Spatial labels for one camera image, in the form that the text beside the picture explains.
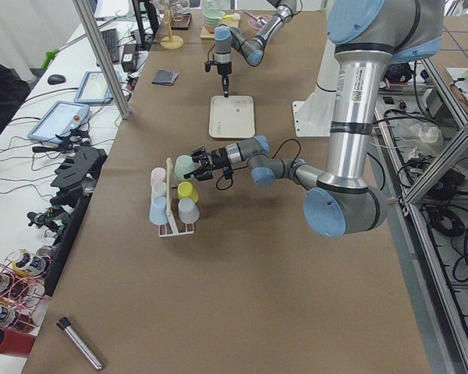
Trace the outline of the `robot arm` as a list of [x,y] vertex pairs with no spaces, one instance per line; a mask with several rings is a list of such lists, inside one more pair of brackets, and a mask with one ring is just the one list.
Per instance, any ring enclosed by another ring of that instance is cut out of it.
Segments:
[[232,73],[232,50],[243,56],[249,66],[258,66],[263,57],[264,50],[273,36],[289,23],[297,14],[297,1],[269,1],[276,10],[272,17],[250,39],[243,35],[237,27],[217,26],[214,29],[213,59],[204,63],[205,72],[212,66],[217,67],[222,77],[222,90],[224,97],[229,96],[229,75]]
[[268,186],[287,178],[307,191],[303,212],[313,231],[327,237],[369,231],[386,217],[386,195],[369,186],[363,171],[374,127],[378,88],[391,64],[415,62],[441,47],[441,1],[336,1],[327,18],[328,39],[339,64],[335,104],[324,169],[305,161],[269,157],[265,137],[255,136],[217,150],[192,153],[203,181],[245,163],[253,181]]

